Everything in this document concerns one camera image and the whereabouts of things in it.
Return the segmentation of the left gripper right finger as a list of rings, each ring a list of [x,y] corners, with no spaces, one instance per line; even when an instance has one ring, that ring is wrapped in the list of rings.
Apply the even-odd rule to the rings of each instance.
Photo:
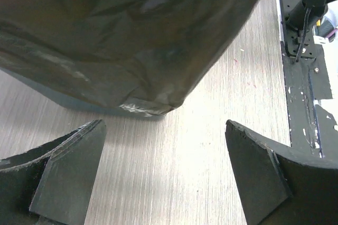
[[[228,120],[226,144],[247,224],[337,224],[337,161]]]

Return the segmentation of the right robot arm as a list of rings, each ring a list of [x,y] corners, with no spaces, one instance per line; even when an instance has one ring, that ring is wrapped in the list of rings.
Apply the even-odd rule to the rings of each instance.
[[[336,0],[280,0],[283,23],[291,30],[308,30]]]

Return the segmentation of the dark green trash bin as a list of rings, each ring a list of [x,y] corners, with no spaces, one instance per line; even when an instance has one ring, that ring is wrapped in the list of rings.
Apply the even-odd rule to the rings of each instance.
[[[147,120],[147,121],[160,121],[165,117],[165,116],[150,115],[144,112],[129,112],[119,107],[118,108],[102,108],[100,106],[92,105],[82,100],[79,100],[77,98],[54,91],[44,85],[41,85],[33,80],[30,80],[26,77],[23,77],[9,70],[1,68],[1,71],[7,73],[11,77],[27,85],[28,87],[32,88],[33,90],[37,91],[38,93],[42,94],[43,96],[47,97],[48,99],[50,99],[51,101],[60,105],[63,108],[73,109],[76,111],[86,111],[89,113],[92,112],[92,113],[97,113],[97,114],[110,115],[110,116],[142,119],[142,120]]]

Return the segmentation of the black trash bag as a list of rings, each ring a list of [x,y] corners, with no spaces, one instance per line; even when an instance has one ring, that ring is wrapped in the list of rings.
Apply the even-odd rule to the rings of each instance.
[[[1,0],[1,68],[102,108],[180,107],[259,0]]]

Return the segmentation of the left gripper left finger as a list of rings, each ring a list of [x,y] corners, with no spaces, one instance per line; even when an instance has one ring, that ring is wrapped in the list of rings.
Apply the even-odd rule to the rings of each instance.
[[[1,224],[84,224],[106,139],[103,120],[1,160]]]

